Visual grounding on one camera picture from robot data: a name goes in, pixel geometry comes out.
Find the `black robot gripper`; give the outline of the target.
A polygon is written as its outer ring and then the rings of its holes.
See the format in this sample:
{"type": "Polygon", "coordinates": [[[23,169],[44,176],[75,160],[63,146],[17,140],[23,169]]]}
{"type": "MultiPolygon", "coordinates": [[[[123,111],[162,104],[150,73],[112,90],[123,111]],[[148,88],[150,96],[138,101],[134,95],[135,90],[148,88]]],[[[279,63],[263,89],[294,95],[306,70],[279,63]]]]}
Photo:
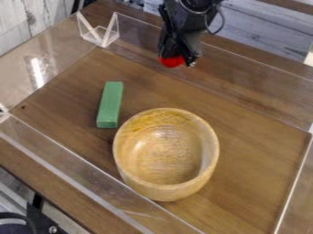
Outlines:
{"type": "Polygon", "coordinates": [[[182,55],[186,66],[194,67],[202,56],[201,36],[221,11],[223,0],[163,0],[159,13],[163,27],[158,41],[162,59],[182,55]]]}

